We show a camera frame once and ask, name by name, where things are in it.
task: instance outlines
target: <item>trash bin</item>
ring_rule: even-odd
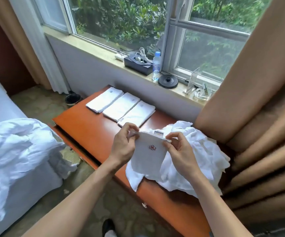
[[[71,94],[65,98],[65,103],[70,108],[82,100],[79,94]]]

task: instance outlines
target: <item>white towel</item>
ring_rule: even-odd
[[[123,118],[118,122],[123,126],[126,122],[135,124],[140,127],[152,114],[155,112],[156,107],[140,101],[134,108],[132,108]]]
[[[123,94],[124,92],[122,90],[110,87],[101,95],[87,103],[86,106],[96,113],[101,113]]]
[[[128,111],[133,108],[140,99],[138,97],[133,96],[130,93],[125,93],[120,98],[118,98],[113,104],[107,107],[103,111],[103,115],[115,120],[119,121]]]
[[[163,136],[166,136],[170,132],[181,131],[191,144],[202,173],[221,195],[222,193],[218,187],[218,183],[222,172],[230,166],[230,158],[220,150],[218,145],[208,140],[206,135],[191,127],[191,125],[192,123],[189,122],[178,121],[175,124],[167,125],[162,130],[154,131],[162,131],[164,133]],[[134,191],[137,191],[139,183],[142,181],[144,176],[147,179],[155,180],[160,186],[164,187],[168,191],[181,190],[189,195],[197,197],[191,184],[175,169],[171,155],[168,152],[165,155],[158,175],[153,174],[151,176],[140,174],[133,170],[132,161],[130,160],[128,162],[126,167],[126,177]]]
[[[171,140],[166,140],[163,137],[163,132],[162,136],[145,131],[140,131],[138,135],[139,138],[135,141],[135,151],[131,158],[131,166],[137,173],[157,177],[167,153],[163,142],[171,143]]]

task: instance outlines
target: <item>patterned carpet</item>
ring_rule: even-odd
[[[44,123],[52,123],[51,119],[62,113],[67,107],[65,95],[48,91],[40,86],[30,88],[11,97],[16,105],[29,117]],[[75,155],[65,149],[64,155]],[[21,219],[6,230],[1,237],[20,237],[41,217],[48,213],[66,196],[75,190],[94,169],[81,162],[76,172],[72,173],[63,185],[40,199]],[[112,218],[116,230],[121,237],[171,236],[171,227],[160,225],[136,199],[130,196],[119,184],[111,181],[104,194],[98,200],[89,216],[80,237],[102,236],[102,223]]]

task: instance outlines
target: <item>curtain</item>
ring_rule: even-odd
[[[285,0],[272,0],[194,126],[236,152],[223,193],[239,219],[285,217]]]
[[[0,0],[0,26],[37,84],[51,89],[49,80],[8,0]]]

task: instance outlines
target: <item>foot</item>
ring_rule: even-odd
[[[110,230],[115,232],[115,224],[112,219],[106,219],[104,220],[103,225],[102,225],[103,237],[105,237],[105,234]]]

